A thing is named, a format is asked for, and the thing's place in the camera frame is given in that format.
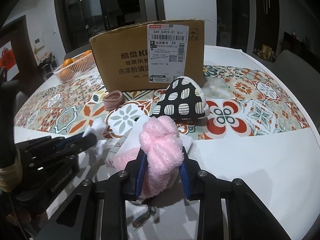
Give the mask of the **left hand gloved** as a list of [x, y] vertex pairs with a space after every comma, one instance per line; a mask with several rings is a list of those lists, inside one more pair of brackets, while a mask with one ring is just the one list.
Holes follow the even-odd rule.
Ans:
[[0, 187], [4, 192], [11, 192], [22, 181], [21, 155], [17, 153], [15, 162], [0, 169]]

